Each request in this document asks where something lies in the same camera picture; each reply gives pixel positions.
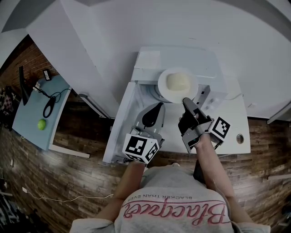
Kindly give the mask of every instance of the black cable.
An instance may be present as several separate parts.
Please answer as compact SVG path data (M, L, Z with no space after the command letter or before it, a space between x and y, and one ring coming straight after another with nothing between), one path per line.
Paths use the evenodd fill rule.
M220 143L216 144L214 150L216 150L220 146Z
M45 95L46 97L48 97L48 98L52 98L52 97L55 97L55 103L57 103L57 102L59 102L60 101L60 98L61 98L61 94L65 91L65 90L70 90L70 88L66 88L66 89L64 89L64 90L62 90L61 92L59 92L59 91L57 91L57 92L55 92L54 94L57 94L56 96L54 96L54 94L52 94L52 95L48 95L44 90L42 90L42 89L38 89L37 87L35 87L35 89L37 89L38 90L38 93L41 93L41 94L43 94L43 95Z
M61 98L61 96L62 96L62 93L63 93L65 90L70 90L70 88L66 88L66 89L62 90L61 92L55 92L55 93L54 93L54 94L58 93L58 94L55 96L55 99L57 99L57 97L60 96L59 99L58 99L58 101L55 101L55 103L57 103L57 102L60 101L60 98Z

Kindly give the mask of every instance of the person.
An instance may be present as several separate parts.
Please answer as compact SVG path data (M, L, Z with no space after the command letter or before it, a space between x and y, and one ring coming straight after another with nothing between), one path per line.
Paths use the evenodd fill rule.
M70 233L269 233L238 204L209 134L195 145L206 186L180 166L131 162L113 198L94 219L77 219Z

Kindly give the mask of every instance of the black and white marker cube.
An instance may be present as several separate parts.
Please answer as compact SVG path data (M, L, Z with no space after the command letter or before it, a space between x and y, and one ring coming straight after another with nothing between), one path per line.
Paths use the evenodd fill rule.
M210 127L210 132L217 136L223 142L230 131L231 125L230 123L223 120L221 117L215 119Z
M156 139L127 133L122 152L129 159L148 164L159 148Z

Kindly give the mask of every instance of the food on plate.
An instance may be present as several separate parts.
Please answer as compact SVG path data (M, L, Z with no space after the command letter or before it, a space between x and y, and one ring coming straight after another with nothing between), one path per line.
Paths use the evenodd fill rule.
M167 88L171 91L185 91L190 90L189 76L185 73L169 74L166 78Z

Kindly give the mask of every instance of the green apple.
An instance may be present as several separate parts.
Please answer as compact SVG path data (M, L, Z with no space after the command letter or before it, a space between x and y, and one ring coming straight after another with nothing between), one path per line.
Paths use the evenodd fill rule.
M46 126L46 121L44 119L41 119L38 124L37 124L37 127L38 129L40 130L44 130L45 129L45 126Z

